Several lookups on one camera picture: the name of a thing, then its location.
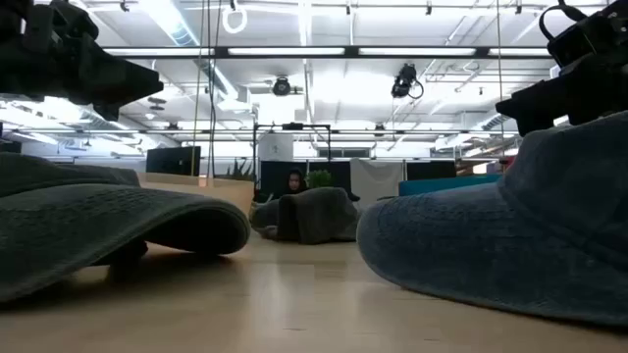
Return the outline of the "person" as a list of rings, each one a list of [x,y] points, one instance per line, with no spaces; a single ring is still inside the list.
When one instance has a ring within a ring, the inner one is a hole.
[[[287,181],[282,190],[280,190],[276,197],[280,198],[284,195],[298,194],[308,189],[305,176],[301,169],[294,168],[288,172]]]

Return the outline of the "leafy green potted plant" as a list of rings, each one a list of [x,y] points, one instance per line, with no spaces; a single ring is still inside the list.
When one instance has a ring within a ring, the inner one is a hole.
[[[314,170],[307,174],[306,182],[309,188],[329,187],[333,185],[333,177],[327,170]]]

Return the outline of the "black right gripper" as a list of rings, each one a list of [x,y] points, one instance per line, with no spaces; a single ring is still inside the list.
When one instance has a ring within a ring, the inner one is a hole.
[[[521,136],[554,127],[559,118],[577,126],[628,110],[628,49],[587,54],[559,77],[512,93],[496,110],[516,121]]]

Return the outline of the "spiky green plant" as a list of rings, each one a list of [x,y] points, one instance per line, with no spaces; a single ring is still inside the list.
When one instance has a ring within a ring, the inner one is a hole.
[[[254,181],[253,163],[246,159],[234,159],[228,167],[225,178],[232,180]]]

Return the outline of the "teal blue bin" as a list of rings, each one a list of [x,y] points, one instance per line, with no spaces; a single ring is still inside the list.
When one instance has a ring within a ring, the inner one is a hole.
[[[402,181],[398,186],[399,196],[423,194],[427,192],[453,189],[483,183],[495,182],[501,174],[457,176],[448,178],[418,179]]]

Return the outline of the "black metal frame stand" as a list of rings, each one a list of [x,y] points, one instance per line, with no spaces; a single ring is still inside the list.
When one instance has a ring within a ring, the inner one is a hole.
[[[288,173],[299,169],[306,174],[308,162],[295,157],[295,143],[299,137],[309,142],[317,136],[328,143],[331,151],[330,125],[287,123],[281,125],[255,124],[252,131],[252,171],[259,195],[283,194],[288,188]]]

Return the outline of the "dark green bucket hat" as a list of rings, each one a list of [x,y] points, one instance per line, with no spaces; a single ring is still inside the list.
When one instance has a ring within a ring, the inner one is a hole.
[[[0,303],[89,266],[123,266],[150,243],[207,256],[248,241],[233,203],[141,186],[135,171],[0,152]]]

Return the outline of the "black partition panel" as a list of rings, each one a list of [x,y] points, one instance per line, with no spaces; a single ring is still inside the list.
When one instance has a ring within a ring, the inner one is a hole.
[[[408,180],[456,177],[456,165],[452,161],[423,161],[406,164]]]

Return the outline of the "white hanging cloth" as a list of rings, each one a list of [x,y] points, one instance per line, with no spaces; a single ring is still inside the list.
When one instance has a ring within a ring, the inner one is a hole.
[[[398,185],[403,181],[401,162],[377,162],[351,159],[349,161],[351,192],[360,200],[357,205],[366,209],[380,198],[398,195]]]

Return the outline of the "light wooden planter box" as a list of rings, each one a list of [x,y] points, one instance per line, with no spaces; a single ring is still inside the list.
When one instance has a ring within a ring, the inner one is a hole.
[[[137,173],[142,187],[199,194],[229,201],[248,214],[254,198],[252,181],[199,176]]]

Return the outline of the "blue denim bucket hat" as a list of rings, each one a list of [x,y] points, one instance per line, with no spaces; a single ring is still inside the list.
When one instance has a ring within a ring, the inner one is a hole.
[[[412,291],[628,328],[628,111],[528,133],[494,182],[379,202],[357,244]]]

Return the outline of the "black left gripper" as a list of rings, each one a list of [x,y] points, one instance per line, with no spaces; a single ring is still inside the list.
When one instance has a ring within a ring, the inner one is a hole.
[[[104,51],[97,25],[69,0],[0,0],[0,94],[89,101],[105,121],[159,92],[159,74]]]

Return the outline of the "grey bucket hat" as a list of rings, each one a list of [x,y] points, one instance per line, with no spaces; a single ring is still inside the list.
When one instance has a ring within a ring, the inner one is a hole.
[[[318,187],[257,204],[252,228],[263,238],[317,245],[354,242],[360,212],[341,187]]]

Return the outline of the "black monitor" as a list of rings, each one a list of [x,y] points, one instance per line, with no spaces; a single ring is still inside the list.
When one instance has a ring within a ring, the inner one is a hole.
[[[146,154],[145,171],[198,177],[200,158],[200,146],[151,149]]]

